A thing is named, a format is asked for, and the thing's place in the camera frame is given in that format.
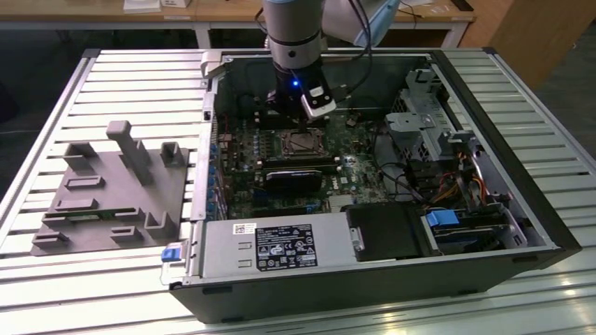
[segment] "motherboard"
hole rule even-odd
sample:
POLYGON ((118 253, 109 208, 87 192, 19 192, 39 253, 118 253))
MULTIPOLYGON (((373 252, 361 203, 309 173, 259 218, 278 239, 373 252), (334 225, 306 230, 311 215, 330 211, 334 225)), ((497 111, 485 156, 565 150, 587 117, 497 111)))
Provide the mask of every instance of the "motherboard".
POLYGON ((229 122, 219 135, 229 218, 339 212, 391 197, 373 161, 375 124, 358 114, 333 114, 302 131, 229 122))

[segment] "aluminum extrusion table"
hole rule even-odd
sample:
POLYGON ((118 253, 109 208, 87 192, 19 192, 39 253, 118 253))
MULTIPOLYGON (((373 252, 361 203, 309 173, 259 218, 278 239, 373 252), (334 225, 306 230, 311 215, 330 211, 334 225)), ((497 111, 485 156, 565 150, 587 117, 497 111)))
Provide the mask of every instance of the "aluminum extrusion table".
MULTIPOLYGON (((161 282, 158 248, 29 255, 67 164, 69 142, 117 150, 105 126, 134 124, 147 148, 194 149, 203 123, 202 50, 89 52, 0 204, 0 332, 110 334, 545 334, 596 324, 596 164, 499 55, 446 50, 498 129, 585 250, 489 292, 290 318, 205 325, 161 282)), ((465 127, 469 124, 459 115, 465 127)), ((182 239, 190 231, 197 150, 190 157, 182 239)), ((173 268, 171 275, 183 268, 173 268)))

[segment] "wooden table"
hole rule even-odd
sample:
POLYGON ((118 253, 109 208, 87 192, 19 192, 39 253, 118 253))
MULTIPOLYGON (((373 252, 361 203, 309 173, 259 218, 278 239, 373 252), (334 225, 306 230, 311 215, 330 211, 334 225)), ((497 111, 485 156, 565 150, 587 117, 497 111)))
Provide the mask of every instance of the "wooden table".
POLYGON ((199 0, 187 8, 125 14, 125 0, 0 0, 0 29, 193 29, 199 0))
MULTIPOLYGON (((255 14, 262 8, 262 0, 199 0, 197 6, 197 38, 202 48, 211 48, 211 29, 258 29, 255 14)), ((410 8, 398 12, 391 29, 446 30, 442 47, 458 47, 469 24, 475 21, 474 12, 462 12, 451 0, 435 0, 426 6, 413 8, 422 17, 415 18, 410 8)))
MULTIPOLYGON (((193 0, 187 8, 125 14, 123 0, 0 0, 0 29, 118 30, 193 29, 199 47, 209 49, 211 29, 257 29, 255 14, 262 0, 193 0)), ((417 20, 399 12, 391 29, 445 30, 443 47, 458 47, 474 12, 462 12, 451 0, 414 7, 417 20)))
POLYGON ((596 16, 595 0, 469 0, 478 21, 463 47, 497 49, 534 89, 549 79, 596 16))

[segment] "metal bracket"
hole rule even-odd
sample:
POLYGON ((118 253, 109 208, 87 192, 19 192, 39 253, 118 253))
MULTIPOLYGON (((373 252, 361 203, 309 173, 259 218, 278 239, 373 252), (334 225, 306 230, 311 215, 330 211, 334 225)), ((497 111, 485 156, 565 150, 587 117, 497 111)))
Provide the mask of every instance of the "metal bracket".
POLYGON ((202 72, 203 78, 213 79, 225 72, 225 60, 222 59, 221 50, 210 50, 203 53, 202 72))
POLYGON ((361 232, 359 227, 351 228, 351 240, 354 250, 363 251, 365 250, 363 233, 361 232))

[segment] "cable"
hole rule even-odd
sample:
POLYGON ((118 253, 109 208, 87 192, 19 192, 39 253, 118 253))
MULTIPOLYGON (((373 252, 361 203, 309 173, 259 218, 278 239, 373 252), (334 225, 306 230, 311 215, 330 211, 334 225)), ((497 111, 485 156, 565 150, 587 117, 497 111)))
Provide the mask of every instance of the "cable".
POLYGON ((413 7, 410 4, 407 4, 405 1, 402 1, 402 3, 410 7, 410 10, 411 10, 413 12, 409 13, 409 12, 406 12, 405 10, 401 10, 401 9, 398 9, 398 10, 399 10, 402 13, 411 14, 411 16, 414 16, 414 30, 417 30, 417 26, 419 25, 418 17, 422 18, 422 15, 417 15, 417 13, 414 13, 414 7, 413 7))
POLYGON ((366 82, 367 78, 371 76, 371 72, 373 72, 373 34, 371 34, 370 18, 369 18, 369 15, 366 14, 365 7, 363 7, 361 0, 349 0, 349 1, 351 3, 354 13, 357 14, 358 20, 361 22, 361 26, 366 33, 366 38, 367 38, 366 50, 369 51, 369 54, 370 54, 369 68, 367 68, 365 76, 361 78, 359 82, 349 89, 349 94, 351 94, 354 91, 357 91, 357 89, 361 87, 361 85, 366 82))
MULTIPOLYGON (((383 170, 382 166, 379 166, 379 162, 378 162, 378 160, 377 160, 375 148, 377 148, 377 140, 378 140, 378 138, 379 138, 379 130, 381 130, 381 127, 382 127, 382 122, 378 123, 378 126, 377 126, 377 128, 375 128, 375 136, 374 136, 374 138, 373 138, 373 164, 374 164, 375 168, 379 170, 379 172, 383 174, 383 176, 385 176, 387 179, 390 179, 397 185, 401 185, 402 187, 405 187, 405 188, 410 191, 410 194, 413 195, 413 197, 414 197, 418 201, 421 201, 421 202, 423 202, 423 203, 429 203, 429 200, 422 196, 422 194, 418 192, 418 190, 414 189, 414 187, 411 187, 411 185, 409 185, 409 184, 403 183, 402 181, 399 181, 398 178, 394 178, 394 176, 391 176, 391 175, 383 170)), ((385 167, 386 165, 398 165, 398 166, 402 166, 403 164, 402 164, 402 163, 386 163, 386 164, 383 164, 383 167, 385 167)))
POLYGON ((263 27, 262 21, 259 21, 259 17, 262 16, 262 14, 263 14, 263 7, 262 7, 262 9, 258 11, 258 13, 255 15, 255 22, 257 22, 257 24, 259 26, 259 29, 269 35, 270 33, 267 32, 267 28, 263 27))

